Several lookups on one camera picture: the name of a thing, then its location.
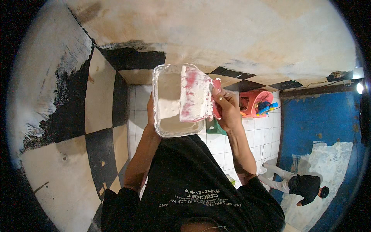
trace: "pink stool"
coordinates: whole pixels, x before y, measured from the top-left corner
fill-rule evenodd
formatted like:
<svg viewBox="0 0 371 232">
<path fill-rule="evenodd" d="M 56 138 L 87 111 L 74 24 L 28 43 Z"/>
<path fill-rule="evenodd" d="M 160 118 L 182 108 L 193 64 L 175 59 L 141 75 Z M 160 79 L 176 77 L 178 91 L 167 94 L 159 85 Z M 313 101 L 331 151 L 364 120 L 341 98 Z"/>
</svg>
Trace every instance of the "pink stool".
<svg viewBox="0 0 371 232">
<path fill-rule="evenodd" d="M 264 118 L 267 115 L 259 115 L 256 116 L 256 110 L 255 106 L 259 102 L 269 102 L 272 103 L 273 101 L 273 94 L 269 91 L 263 90 L 263 89 L 255 89 L 251 90 L 249 92 L 240 93 L 240 109 L 245 108 L 244 110 L 241 110 L 241 114 L 243 118 Z"/>
</svg>

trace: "man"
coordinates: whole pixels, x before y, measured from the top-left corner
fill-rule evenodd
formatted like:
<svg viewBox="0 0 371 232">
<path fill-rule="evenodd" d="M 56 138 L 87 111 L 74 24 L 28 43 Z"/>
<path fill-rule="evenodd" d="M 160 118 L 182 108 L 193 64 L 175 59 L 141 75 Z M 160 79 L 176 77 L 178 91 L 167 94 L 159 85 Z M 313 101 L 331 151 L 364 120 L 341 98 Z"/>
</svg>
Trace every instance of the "man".
<svg viewBox="0 0 371 232">
<path fill-rule="evenodd" d="M 328 187 L 324 186 L 320 188 L 321 179 L 318 176 L 300 176 L 267 163 L 263 163 L 263 167 L 277 173 L 277 175 L 279 175 L 283 181 L 271 181 L 262 175 L 258 175 L 259 180 L 266 185 L 274 189 L 278 189 L 284 193 L 296 194 L 304 197 L 303 200 L 296 204 L 297 206 L 304 206 L 311 203 L 314 201 L 316 196 L 319 196 L 319 198 L 322 199 L 326 198 L 329 193 Z"/>
<path fill-rule="evenodd" d="M 235 170 L 235 189 L 197 136 L 161 138 L 154 130 L 152 95 L 148 125 L 130 161 L 124 187 L 106 190 L 102 231 L 282 231 L 284 213 L 256 176 L 237 99 L 214 89 L 221 106 Z M 148 182 L 141 201 L 138 193 Z"/>
</svg>

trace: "black t-shirt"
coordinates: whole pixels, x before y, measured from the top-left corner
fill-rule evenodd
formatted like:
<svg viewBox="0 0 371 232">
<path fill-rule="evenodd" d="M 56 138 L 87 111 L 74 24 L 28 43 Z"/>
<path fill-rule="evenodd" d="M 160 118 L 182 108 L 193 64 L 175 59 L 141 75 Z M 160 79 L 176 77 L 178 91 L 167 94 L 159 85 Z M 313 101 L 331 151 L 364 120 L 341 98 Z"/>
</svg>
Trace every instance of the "black t-shirt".
<svg viewBox="0 0 371 232">
<path fill-rule="evenodd" d="M 257 177 L 235 189 L 197 135 L 162 139 L 141 201 L 122 188 L 106 190 L 103 231 L 179 231 L 207 218 L 228 231 L 282 231 L 285 216 Z"/>
<path fill-rule="evenodd" d="M 297 175 L 289 180 L 288 186 L 290 189 L 289 194 L 296 194 L 304 197 L 304 199 L 301 200 L 304 206 L 314 201 L 318 195 L 321 179 L 318 176 Z"/>
</svg>

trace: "blue wall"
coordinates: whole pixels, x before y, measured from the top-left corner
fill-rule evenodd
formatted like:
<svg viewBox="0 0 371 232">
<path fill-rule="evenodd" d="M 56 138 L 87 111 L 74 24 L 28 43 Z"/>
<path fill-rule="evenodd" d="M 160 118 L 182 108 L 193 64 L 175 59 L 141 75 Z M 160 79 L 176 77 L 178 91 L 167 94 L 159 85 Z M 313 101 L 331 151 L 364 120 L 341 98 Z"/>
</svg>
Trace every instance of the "blue wall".
<svg viewBox="0 0 371 232">
<path fill-rule="evenodd" d="M 329 231 L 342 214 L 354 190 L 364 157 L 359 131 L 360 100 L 361 96 L 354 91 L 282 102 L 285 105 L 282 106 L 283 130 L 278 165 L 280 168 L 291 171 L 292 154 L 310 154 L 313 141 L 322 141 L 328 146 L 338 140 L 354 143 L 345 179 L 325 213 L 310 231 Z M 281 178 L 277 176 L 275 181 L 281 181 Z M 281 203 L 282 192 L 273 189 L 271 193 Z"/>
</svg>

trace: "tile floor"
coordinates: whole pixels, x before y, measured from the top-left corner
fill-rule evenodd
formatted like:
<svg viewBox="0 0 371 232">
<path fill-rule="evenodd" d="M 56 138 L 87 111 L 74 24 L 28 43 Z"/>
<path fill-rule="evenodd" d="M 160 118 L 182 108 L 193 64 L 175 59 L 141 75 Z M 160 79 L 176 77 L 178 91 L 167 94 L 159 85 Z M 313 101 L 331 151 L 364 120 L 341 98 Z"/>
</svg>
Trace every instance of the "tile floor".
<svg viewBox="0 0 371 232">
<path fill-rule="evenodd" d="M 147 124 L 147 102 L 152 91 L 152 85 L 131 85 L 129 88 L 129 122 L 128 122 L 128 143 L 129 156 L 132 158 L 142 137 L 143 129 Z M 274 92 L 274 101 L 279 102 L 278 92 Z M 242 124 L 245 128 L 250 149 L 255 157 L 257 174 L 263 174 L 272 179 L 273 173 L 267 172 L 262 167 L 263 162 L 276 164 L 281 132 L 281 111 L 280 108 L 274 110 L 266 118 L 243 119 Z M 220 134 L 206 134 L 203 129 L 199 134 L 200 138 L 206 143 L 216 162 L 220 165 L 225 174 L 229 174 L 233 179 L 238 180 L 233 166 L 232 151 L 227 136 Z M 269 186 L 263 184 L 267 191 Z M 241 186 L 238 180 L 236 188 Z"/>
</svg>

